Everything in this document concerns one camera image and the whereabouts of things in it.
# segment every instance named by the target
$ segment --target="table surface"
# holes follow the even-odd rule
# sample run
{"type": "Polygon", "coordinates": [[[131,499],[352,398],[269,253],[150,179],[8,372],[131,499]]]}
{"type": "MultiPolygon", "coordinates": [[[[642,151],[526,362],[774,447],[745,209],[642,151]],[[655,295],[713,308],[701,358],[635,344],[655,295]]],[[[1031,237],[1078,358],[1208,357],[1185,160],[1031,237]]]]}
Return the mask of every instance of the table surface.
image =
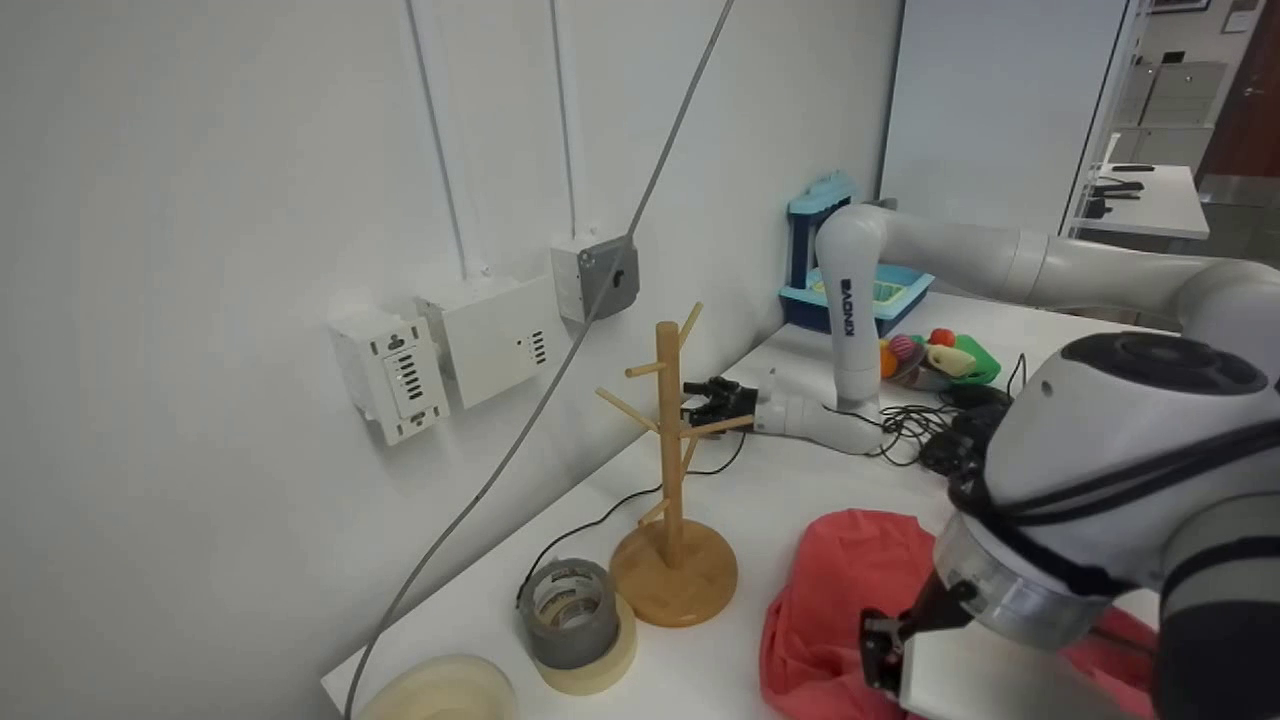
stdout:
{"type": "Polygon", "coordinates": [[[1168,241],[1208,241],[1208,219],[1200,209],[1195,175],[1189,164],[1155,164],[1153,171],[1114,171],[1100,175],[1141,179],[1141,200],[1110,200],[1110,214],[1081,219],[1092,230],[1130,230],[1130,237],[1168,237],[1168,241]]]}
{"type": "MultiPolygon", "coordinates": [[[[1004,372],[1025,352],[1029,362],[1044,362],[1059,344],[1110,330],[1116,323],[1056,315],[1017,304],[967,298],[931,290],[909,318],[904,330],[930,330],[949,323],[957,330],[982,337],[1004,372]]],[[[831,344],[830,337],[806,329],[782,329],[770,344],[747,352],[729,374],[770,386],[776,374],[787,382],[831,390],[831,344]]],[[[701,447],[696,466],[716,466],[735,439],[713,439],[701,447]]],[[[723,476],[690,480],[690,517],[723,530],[740,561],[735,599],[701,627],[649,627],[635,635],[633,671],[589,698],[554,693],[526,643],[518,635],[511,595],[526,579],[533,555],[583,518],[596,518],[620,495],[662,480],[655,439],[643,435],[561,495],[554,508],[533,517],[520,530],[479,555],[470,572],[412,607],[392,622],[371,652],[369,674],[362,684],[362,702],[369,702],[389,678],[407,669],[470,652],[485,657],[509,671],[520,714],[701,714],[701,720],[747,720],[770,714],[755,678],[759,622],[774,595],[786,587],[794,547],[800,530],[840,508],[886,508],[922,517],[936,528],[949,510],[939,485],[923,466],[893,466],[886,461],[837,454],[806,439],[747,435],[745,454],[723,476]]],[[[635,528],[635,517],[651,499],[635,499],[616,510],[605,528],[561,542],[554,555],[583,555],[609,566],[614,542],[635,528]]],[[[358,657],[325,674],[325,693],[345,702],[358,657]]]]}

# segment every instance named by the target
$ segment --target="red cloth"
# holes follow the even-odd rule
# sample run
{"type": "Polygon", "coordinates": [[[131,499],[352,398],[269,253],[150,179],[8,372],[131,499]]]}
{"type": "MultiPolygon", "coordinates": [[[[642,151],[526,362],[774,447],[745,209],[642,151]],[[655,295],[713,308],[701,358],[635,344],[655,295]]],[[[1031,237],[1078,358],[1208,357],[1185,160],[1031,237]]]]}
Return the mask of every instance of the red cloth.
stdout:
{"type": "MultiPolygon", "coordinates": [[[[787,587],[774,599],[759,641],[764,698],[794,720],[902,720],[904,712],[863,684],[861,610],[904,610],[931,572],[931,536],[909,517],[831,510],[800,536],[787,587]]],[[[1100,622],[1126,643],[1155,649],[1131,615],[1100,622]]],[[[1131,720],[1153,720],[1153,652],[1081,641],[1067,661],[1120,698],[1131,720]]]]}

